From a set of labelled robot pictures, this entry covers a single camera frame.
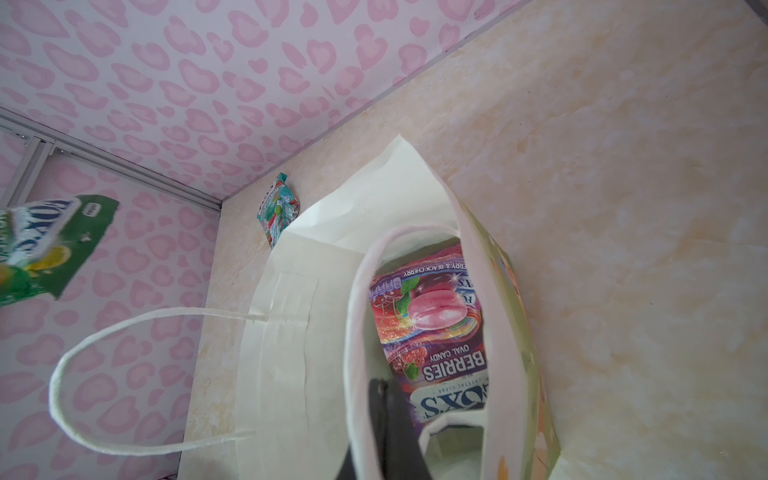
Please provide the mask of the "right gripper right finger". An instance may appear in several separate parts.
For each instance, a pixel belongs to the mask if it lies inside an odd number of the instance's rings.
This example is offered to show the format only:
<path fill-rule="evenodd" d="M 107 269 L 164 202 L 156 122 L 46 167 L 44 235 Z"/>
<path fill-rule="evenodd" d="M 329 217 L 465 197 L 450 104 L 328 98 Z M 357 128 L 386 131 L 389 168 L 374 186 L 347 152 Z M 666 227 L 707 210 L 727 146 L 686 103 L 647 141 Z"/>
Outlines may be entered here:
<path fill-rule="evenodd" d="M 430 480 L 408 404 L 395 379 L 369 382 L 369 413 L 379 467 L 386 480 Z"/>

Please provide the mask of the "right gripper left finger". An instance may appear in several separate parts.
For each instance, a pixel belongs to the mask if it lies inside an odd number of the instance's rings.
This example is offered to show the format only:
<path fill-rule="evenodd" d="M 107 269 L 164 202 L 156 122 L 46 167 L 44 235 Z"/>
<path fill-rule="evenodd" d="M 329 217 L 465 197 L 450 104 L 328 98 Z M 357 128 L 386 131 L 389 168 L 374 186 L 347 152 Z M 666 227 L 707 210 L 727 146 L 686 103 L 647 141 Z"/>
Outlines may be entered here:
<path fill-rule="evenodd" d="M 336 476 L 336 480 L 356 480 L 357 475 L 353 464 L 351 450 L 348 449 L 343 459 L 342 465 Z"/>

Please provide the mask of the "purple Fox's candy bag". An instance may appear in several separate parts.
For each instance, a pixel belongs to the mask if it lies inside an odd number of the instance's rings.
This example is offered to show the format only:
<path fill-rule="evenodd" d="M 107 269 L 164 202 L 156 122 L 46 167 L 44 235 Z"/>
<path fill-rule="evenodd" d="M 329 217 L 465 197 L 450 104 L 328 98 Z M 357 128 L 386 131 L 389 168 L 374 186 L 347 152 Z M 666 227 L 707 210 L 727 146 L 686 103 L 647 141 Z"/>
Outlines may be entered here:
<path fill-rule="evenodd" d="M 483 315 L 460 243 L 375 277 L 369 303 L 416 429 L 485 406 Z"/>

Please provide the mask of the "white illustrated paper bag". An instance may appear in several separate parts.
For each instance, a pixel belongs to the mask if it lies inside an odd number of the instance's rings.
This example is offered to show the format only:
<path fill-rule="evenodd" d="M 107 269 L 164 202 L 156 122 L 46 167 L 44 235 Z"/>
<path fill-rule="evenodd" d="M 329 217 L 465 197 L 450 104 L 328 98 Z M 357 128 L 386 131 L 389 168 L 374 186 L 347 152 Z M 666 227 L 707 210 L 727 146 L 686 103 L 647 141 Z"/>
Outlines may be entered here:
<path fill-rule="evenodd" d="M 384 479 L 368 387 L 397 379 L 370 284 L 456 242 L 481 304 L 488 396 L 481 409 L 445 413 L 421 430 L 413 424 L 421 453 L 431 479 L 546 479 L 560 446 L 510 259 L 403 138 L 283 231 L 249 312 L 232 314 L 244 330 L 231 433 L 156 446 L 85 433 L 62 405 L 73 352 L 51 376 L 50 415 L 101 454 L 181 453 L 185 479 L 335 479 L 348 449 L 357 479 Z"/>

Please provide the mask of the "teal Fox's candy bag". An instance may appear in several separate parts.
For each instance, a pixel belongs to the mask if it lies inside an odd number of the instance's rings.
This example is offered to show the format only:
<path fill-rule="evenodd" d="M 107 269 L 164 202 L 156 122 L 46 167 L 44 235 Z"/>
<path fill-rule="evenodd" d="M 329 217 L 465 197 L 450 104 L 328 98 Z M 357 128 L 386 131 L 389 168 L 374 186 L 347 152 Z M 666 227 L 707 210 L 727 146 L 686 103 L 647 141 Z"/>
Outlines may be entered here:
<path fill-rule="evenodd" d="M 267 191 L 257 215 L 271 249 L 282 232 L 299 216 L 301 204 L 287 184 L 287 175 L 279 173 Z"/>

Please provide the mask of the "lime Fox's candy bag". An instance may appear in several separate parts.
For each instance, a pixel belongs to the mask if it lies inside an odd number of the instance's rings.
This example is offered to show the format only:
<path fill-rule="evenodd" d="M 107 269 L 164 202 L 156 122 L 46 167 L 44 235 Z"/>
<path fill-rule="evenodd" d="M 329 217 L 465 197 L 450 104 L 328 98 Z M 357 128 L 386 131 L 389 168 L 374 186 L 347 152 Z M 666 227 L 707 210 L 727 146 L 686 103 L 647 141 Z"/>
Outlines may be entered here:
<path fill-rule="evenodd" d="M 1 211 L 1 305 L 59 299 L 112 224 L 104 195 L 33 201 Z"/>

